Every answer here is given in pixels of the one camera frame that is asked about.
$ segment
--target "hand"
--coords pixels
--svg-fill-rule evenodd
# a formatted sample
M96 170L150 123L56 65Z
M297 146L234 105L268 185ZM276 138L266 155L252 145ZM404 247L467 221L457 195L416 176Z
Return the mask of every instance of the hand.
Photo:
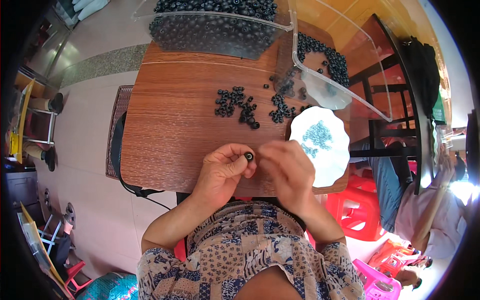
M297 141L274 141L259 149L259 165L272 178L276 196L290 212L302 216L315 201L315 168Z
M438 158L438 164L439 170L434 180L438 184L438 187L446 187L455 174L455 166L444 151L441 152Z
M248 162L243 154L251 152ZM257 169L255 152L241 144L227 144L207 154L192 196L212 204L216 209L232 197L242 175L251 178Z

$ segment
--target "black rubber grommet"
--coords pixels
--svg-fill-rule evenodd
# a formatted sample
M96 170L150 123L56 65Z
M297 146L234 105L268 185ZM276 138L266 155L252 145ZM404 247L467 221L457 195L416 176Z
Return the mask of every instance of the black rubber grommet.
M251 162L253 160L253 154L251 152L245 152L243 155L247 159L247 161Z

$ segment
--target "jeans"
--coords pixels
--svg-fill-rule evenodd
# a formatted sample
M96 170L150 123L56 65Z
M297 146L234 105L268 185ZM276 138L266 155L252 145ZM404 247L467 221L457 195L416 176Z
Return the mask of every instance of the jeans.
M375 139L375 148L385 148L382 140ZM350 151L369 150L368 138L350 144ZM378 204L380 206L380 223L383 229L394 232L395 219L405 191L395 173L392 160L389 157L352 157L350 163L367 160L373 172L377 186Z

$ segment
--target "cable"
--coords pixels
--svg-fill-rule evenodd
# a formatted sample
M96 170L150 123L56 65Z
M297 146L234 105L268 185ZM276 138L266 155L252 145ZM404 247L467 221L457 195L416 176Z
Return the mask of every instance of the cable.
M168 209L168 210L171 210L170 208L166 207L165 205L163 205L163 204L161 204L161 203L158 203L157 201L153 201L152 199L150 199L150 198L148 198L148 197L142 197L142 198L145 198L145 199L147 199L147 200L150 200L150 201L152 201L152 202L154 202L154 203L156 203L156 204L160 204L160 205L163 206L164 208L166 208L166 209Z
M122 186L123 186L124 189L126 189L127 191L129 191L129 192L131 192L132 194L134 194L135 196L137 196L137 194L135 194L135 192L131 191L127 186L125 186L125 184L123 183L122 180L120 180L120 183L122 184ZM166 209L168 209L168 210L171 210L171 209L168 208L167 206L165 206L165 205L163 205L163 204L161 204L161 203L158 203L157 201L154 201L154 200L152 200L152 199L150 199L150 198L148 198L148 197L146 197L146 196L145 196L145 197L142 197L142 198L145 198L145 199L147 199L147 200L150 200L150 201L152 201L153 203L156 203L156 204L158 204L158 205L163 206L164 208L166 208Z

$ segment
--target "plastic bag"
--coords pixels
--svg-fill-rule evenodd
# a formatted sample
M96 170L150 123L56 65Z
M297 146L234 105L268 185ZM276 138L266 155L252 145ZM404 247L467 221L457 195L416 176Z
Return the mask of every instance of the plastic bag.
M77 2L77 4L75 4L73 6L73 10L78 12L78 11L84 9L88 4L90 4L93 1L94 0L80 0L80 1Z
M105 7L108 4L108 0L93 0L90 4L88 4L78 15L78 19L80 21L84 20L89 15L97 12Z
M110 272L95 279L76 299L137 300L137 276L128 273Z

